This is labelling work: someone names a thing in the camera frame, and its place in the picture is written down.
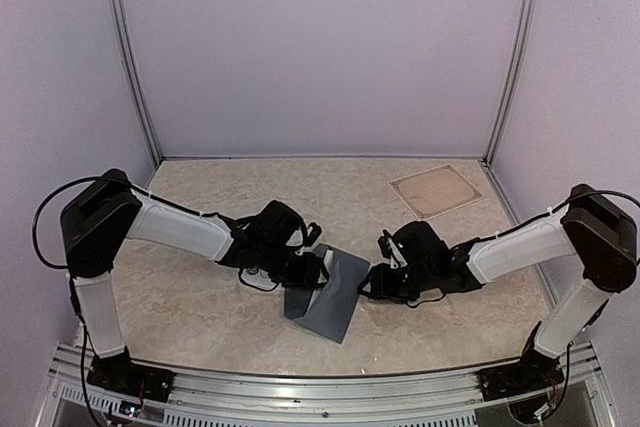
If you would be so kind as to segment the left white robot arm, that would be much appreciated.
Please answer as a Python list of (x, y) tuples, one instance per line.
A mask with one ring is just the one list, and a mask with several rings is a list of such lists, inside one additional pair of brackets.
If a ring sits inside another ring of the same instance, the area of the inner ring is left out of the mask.
[(114, 261), (125, 240), (155, 243), (194, 254), (244, 272), (266, 273), (277, 287), (315, 291), (330, 278), (324, 260), (311, 252), (322, 229), (286, 204), (273, 200), (259, 213), (233, 219), (203, 213), (161, 198), (131, 183), (126, 173), (110, 169), (100, 176), (73, 180), (51, 192), (36, 208), (31, 228), (34, 252), (39, 246), (39, 220), (47, 205), (63, 192), (82, 191), (60, 212), (60, 227), (72, 305), (84, 342), (102, 360), (102, 377), (121, 392), (140, 381), (119, 322), (112, 285)]

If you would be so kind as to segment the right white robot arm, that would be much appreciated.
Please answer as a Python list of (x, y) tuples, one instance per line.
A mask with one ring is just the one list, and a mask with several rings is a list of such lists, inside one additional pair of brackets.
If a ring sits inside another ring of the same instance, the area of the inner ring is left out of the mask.
[(422, 293), (467, 293), (533, 265), (577, 257), (581, 277), (534, 329), (511, 380), (523, 391), (535, 389), (574, 337), (592, 322), (609, 299), (633, 285), (639, 266), (638, 226), (613, 198), (632, 196), (596, 190), (587, 184), (519, 225), (487, 237), (448, 246), (426, 221), (413, 221), (378, 239), (383, 262), (370, 268), (358, 287), (370, 300), (419, 306)]

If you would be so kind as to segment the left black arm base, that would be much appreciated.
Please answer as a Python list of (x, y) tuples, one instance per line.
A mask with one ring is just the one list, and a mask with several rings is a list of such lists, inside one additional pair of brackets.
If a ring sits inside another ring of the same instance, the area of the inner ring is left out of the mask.
[(95, 356), (87, 374), (91, 386), (162, 403), (169, 399), (174, 378), (171, 370), (133, 362), (128, 348), (111, 357)]

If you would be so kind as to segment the brown ornate certificate paper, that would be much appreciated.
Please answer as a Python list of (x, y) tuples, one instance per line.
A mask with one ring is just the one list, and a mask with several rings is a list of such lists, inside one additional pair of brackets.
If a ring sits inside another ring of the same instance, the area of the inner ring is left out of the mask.
[(451, 164), (406, 175), (388, 181), (387, 185), (421, 221), (442, 216), (485, 198)]

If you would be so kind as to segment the cream letter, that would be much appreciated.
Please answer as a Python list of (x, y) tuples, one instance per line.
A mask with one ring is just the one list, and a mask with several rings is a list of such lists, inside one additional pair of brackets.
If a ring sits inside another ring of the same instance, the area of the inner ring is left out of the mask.
[(313, 304), (318, 300), (319, 295), (322, 292), (322, 289), (328, 284), (331, 276), (331, 271), (333, 269), (333, 260), (334, 260), (334, 250), (332, 247), (321, 244), (323, 250), (318, 252), (321, 256), (322, 267), (320, 268), (319, 279), (316, 283), (316, 287), (312, 290), (311, 296), (309, 299), (309, 303), (306, 309), (306, 314), (308, 314), (311, 310)]

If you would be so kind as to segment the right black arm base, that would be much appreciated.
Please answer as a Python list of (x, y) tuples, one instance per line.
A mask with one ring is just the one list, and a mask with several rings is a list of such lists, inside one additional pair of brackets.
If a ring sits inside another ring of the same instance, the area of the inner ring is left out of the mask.
[(541, 322), (538, 322), (530, 333), (516, 362), (478, 371), (477, 377), (484, 401), (513, 397), (565, 381), (559, 357), (547, 357), (534, 349), (534, 340), (540, 325)]

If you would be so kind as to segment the dark blue envelope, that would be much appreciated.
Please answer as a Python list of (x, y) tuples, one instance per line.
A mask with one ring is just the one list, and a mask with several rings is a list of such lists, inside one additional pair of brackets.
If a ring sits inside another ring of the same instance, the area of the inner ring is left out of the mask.
[(334, 343), (344, 341), (358, 303), (358, 286), (369, 272), (370, 262), (327, 244), (313, 255), (328, 269), (327, 283), (315, 291), (286, 288), (284, 316)]

